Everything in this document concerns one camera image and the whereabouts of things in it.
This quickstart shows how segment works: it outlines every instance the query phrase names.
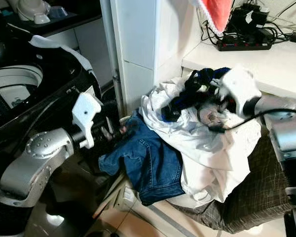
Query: white countertop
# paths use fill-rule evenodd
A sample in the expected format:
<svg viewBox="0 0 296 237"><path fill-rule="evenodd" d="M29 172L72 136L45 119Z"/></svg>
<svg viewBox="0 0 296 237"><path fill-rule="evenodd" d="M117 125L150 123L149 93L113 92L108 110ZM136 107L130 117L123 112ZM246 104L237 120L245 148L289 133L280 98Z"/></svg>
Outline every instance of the white countertop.
<svg viewBox="0 0 296 237"><path fill-rule="evenodd" d="M182 66L192 70L232 68L239 63L254 74L261 91L296 98L296 43L275 44L270 50L219 52L202 42L182 60Z"/></svg>

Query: blue clothing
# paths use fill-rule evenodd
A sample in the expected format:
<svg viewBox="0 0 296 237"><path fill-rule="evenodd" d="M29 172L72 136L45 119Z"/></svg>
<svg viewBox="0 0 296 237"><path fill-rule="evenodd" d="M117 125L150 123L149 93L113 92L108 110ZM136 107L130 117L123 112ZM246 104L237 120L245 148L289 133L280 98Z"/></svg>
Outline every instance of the blue clothing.
<svg viewBox="0 0 296 237"><path fill-rule="evenodd" d="M99 159L101 171L115 175L123 166L143 205L184 194L181 153L143 122L137 111L127 121L130 136Z"/></svg>

